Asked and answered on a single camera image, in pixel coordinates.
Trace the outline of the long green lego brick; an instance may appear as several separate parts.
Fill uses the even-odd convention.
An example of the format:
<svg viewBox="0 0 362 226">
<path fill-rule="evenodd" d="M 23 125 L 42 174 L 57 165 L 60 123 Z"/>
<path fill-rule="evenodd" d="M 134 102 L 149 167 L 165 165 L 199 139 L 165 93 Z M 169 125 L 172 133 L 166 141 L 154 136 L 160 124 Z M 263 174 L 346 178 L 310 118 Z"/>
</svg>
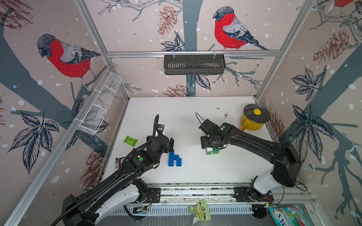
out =
<svg viewBox="0 0 362 226">
<path fill-rule="evenodd" d="M 205 149 L 205 153 L 206 155 L 212 155 L 212 154 L 219 154 L 220 150 L 217 149 L 217 148 L 211 148 L 211 147 L 208 147 Z"/>
</svg>

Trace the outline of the long blue lego brick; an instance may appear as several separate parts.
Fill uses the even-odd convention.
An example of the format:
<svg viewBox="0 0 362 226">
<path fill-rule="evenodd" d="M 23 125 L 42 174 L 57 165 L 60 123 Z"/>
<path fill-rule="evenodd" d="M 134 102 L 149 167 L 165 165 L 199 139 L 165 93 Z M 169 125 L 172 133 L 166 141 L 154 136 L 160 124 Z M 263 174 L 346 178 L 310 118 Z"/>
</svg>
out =
<svg viewBox="0 0 362 226">
<path fill-rule="evenodd" d="M 175 154 L 174 150 L 169 152 L 168 166 L 169 167 L 173 167 L 173 166 L 181 167 L 182 166 L 182 158 L 178 154 Z"/>
</svg>

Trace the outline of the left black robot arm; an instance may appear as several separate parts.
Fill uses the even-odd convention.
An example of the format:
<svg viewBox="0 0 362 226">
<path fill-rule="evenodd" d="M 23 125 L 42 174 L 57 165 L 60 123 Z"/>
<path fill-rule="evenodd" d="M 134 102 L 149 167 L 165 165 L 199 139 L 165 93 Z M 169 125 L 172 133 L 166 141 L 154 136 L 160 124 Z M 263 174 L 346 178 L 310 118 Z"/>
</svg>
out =
<svg viewBox="0 0 362 226">
<path fill-rule="evenodd" d="M 52 225 L 63 221 L 66 226 L 95 226 L 109 213 L 148 196 L 142 174 L 160 163 L 162 154 L 172 152 L 174 139 L 163 134 L 148 136 L 145 144 L 134 148 L 121 162 L 118 170 L 90 191 L 68 196 L 62 213 Z"/>
</svg>

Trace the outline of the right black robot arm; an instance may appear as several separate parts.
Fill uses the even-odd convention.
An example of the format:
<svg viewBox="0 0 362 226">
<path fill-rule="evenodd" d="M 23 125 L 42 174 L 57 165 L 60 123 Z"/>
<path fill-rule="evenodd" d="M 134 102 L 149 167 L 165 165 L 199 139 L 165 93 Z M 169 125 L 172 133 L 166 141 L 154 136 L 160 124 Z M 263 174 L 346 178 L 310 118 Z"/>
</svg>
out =
<svg viewBox="0 0 362 226">
<path fill-rule="evenodd" d="M 301 159 L 290 142 L 280 144 L 248 134 L 237 127 L 223 123 L 216 125 L 210 120 L 201 123 L 199 129 L 205 134 L 200 138 L 203 149 L 221 150 L 233 145 L 250 151 L 273 165 L 263 175 L 256 176 L 249 187 L 250 192 L 264 195 L 278 186 L 294 187 L 301 169 Z"/>
</svg>

